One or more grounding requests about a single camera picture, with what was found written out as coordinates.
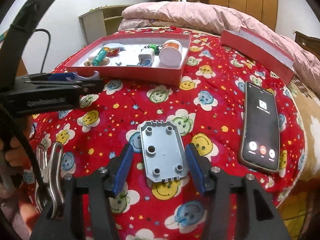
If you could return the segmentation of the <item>person's left hand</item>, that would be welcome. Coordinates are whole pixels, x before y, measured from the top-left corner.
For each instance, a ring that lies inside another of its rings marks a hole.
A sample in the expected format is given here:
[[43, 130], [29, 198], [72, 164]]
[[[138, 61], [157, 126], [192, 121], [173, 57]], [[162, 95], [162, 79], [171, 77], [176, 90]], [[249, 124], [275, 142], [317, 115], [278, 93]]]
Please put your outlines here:
[[[31, 124], [33, 123], [32, 116], [26, 117], [27, 125], [25, 130], [23, 131], [24, 136], [29, 140], [30, 132], [31, 132]], [[24, 167], [30, 164], [30, 160], [28, 158], [27, 153], [25, 152], [23, 146], [19, 142], [16, 137], [13, 137], [10, 141], [11, 149], [8, 150], [4, 157], [6, 161], [12, 167]]]

